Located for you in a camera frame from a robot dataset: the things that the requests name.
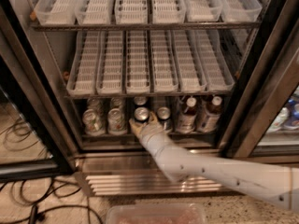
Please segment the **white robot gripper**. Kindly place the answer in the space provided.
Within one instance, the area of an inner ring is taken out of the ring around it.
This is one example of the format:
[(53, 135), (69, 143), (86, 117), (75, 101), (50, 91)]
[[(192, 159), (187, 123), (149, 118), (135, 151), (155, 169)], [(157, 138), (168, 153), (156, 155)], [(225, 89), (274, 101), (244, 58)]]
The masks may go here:
[(129, 124), (132, 133), (154, 159), (158, 159), (167, 151), (174, 150), (173, 141), (160, 127), (158, 118), (153, 111), (149, 112), (149, 126), (146, 126), (146, 123), (135, 122), (133, 119), (129, 120)]

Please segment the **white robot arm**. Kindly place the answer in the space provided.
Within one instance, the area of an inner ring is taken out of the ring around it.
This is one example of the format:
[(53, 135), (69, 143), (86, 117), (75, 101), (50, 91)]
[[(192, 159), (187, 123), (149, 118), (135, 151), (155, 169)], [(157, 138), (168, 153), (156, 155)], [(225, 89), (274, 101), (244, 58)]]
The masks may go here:
[(129, 120), (131, 130), (172, 182), (202, 176), (228, 189), (299, 213), (299, 169), (273, 164), (199, 155), (177, 146), (154, 113), (141, 123)]

